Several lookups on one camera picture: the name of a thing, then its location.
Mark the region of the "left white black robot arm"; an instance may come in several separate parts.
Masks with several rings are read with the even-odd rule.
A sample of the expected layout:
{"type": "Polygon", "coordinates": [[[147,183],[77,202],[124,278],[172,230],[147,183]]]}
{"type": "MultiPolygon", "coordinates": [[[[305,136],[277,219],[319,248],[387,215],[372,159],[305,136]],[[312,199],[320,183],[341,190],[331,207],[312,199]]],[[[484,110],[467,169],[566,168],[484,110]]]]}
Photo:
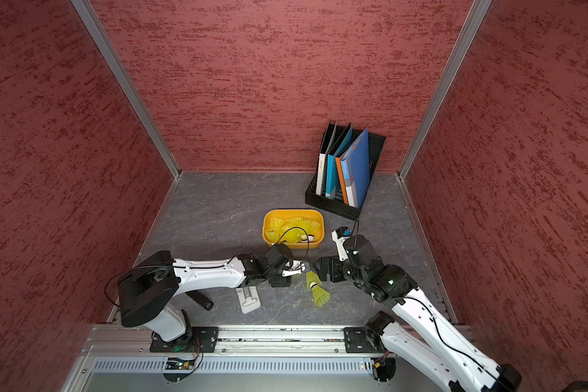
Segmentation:
{"type": "Polygon", "coordinates": [[[166,343],[182,345],[193,340],[189,316],[171,300],[181,294],[211,288],[288,287],[292,276],[305,271],[285,244],[272,245],[254,256],[240,253],[227,260],[186,261],[159,251],[140,265],[120,274],[120,321],[124,328],[148,328],[166,343]]]}

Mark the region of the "yellow shuttlecock top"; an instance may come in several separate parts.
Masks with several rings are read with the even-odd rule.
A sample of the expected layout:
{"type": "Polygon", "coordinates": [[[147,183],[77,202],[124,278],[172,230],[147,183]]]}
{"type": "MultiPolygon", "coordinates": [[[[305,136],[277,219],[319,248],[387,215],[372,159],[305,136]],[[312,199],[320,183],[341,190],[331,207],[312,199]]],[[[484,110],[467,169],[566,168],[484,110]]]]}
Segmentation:
{"type": "Polygon", "coordinates": [[[264,229],[264,234],[270,243],[282,243],[285,240],[287,221],[280,217],[271,217],[264,229]]]}

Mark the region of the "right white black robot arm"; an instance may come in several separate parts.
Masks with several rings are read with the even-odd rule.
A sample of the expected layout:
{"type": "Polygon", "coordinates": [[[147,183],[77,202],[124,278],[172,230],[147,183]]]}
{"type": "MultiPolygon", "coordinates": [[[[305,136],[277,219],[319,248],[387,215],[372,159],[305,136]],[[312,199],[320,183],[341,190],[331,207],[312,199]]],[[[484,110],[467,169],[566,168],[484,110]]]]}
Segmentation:
{"type": "Polygon", "coordinates": [[[369,346],[406,360],[443,391],[516,391],[522,377],[509,364],[498,364],[478,350],[435,308],[403,269],[381,259],[340,260],[321,257],[311,265],[320,280],[351,281],[388,306],[371,318],[369,346]]]}

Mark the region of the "yellow shuttlecock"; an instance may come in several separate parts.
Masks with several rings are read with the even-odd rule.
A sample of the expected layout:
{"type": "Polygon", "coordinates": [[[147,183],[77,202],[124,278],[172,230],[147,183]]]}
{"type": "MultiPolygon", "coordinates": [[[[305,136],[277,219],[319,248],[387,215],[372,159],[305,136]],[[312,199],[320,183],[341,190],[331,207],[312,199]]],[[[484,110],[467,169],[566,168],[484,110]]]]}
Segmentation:
{"type": "Polygon", "coordinates": [[[271,217],[264,229],[264,234],[270,243],[282,243],[285,240],[287,221],[280,217],[271,217]]]}
{"type": "Polygon", "coordinates": [[[313,271],[309,271],[306,273],[306,287],[310,290],[313,290],[315,287],[319,287],[321,285],[320,279],[318,274],[313,271]]]}
{"type": "Polygon", "coordinates": [[[327,305],[331,299],[331,294],[318,285],[313,286],[310,290],[312,291],[313,302],[317,308],[327,305]]]}
{"type": "Polygon", "coordinates": [[[297,226],[301,228],[302,233],[299,235],[302,242],[314,242],[320,229],[320,222],[312,219],[302,218],[298,221],[297,226]]]}

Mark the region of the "yellow plastic storage box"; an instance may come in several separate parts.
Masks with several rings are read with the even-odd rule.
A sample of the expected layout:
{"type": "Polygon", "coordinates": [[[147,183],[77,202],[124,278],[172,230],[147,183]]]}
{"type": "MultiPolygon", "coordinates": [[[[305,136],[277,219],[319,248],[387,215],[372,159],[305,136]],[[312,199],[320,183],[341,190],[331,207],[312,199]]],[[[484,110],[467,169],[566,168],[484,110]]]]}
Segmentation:
{"type": "Polygon", "coordinates": [[[271,217],[280,217],[287,221],[286,224],[286,231],[285,231],[285,240],[282,243],[285,243],[291,249],[315,249],[318,248],[320,243],[324,240],[325,236],[325,228],[324,228],[324,219],[323,215],[314,210],[314,209],[274,209],[266,213],[263,221],[263,228],[262,228],[262,237],[266,243],[269,245],[273,245],[274,243],[270,243],[264,234],[264,229],[268,225],[268,220],[271,217]],[[297,223],[300,219],[312,219],[315,221],[320,222],[320,229],[316,235],[316,240],[314,242],[302,242],[299,235],[302,233],[301,228],[297,226],[297,223]]]}

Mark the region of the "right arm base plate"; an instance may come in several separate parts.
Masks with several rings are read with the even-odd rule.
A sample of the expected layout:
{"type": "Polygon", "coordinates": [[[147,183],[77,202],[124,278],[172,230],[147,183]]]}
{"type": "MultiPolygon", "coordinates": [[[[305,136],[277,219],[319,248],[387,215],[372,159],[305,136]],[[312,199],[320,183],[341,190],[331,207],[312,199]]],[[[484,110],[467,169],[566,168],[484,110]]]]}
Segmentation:
{"type": "Polygon", "coordinates": [[[349,354],[398,353],[397,347],[413,335],[398,323],[391,323],[382,330],[344,328],[344,342],[349,354]]]}

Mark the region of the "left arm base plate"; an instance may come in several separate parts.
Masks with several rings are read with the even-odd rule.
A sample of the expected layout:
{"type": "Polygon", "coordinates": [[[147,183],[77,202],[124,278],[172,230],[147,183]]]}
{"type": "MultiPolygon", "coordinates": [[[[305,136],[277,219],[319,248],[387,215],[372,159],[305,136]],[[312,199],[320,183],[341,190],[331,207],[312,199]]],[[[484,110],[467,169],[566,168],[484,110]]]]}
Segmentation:
{"type": "Polygon", "coordinates": [[[191,334],[186,333],[170,342],[164,341],[157,333],[152,333],[150,352],[211,354],[215,350],[219,331],[218,327],[193,327],[191,328],[191,334]]]}

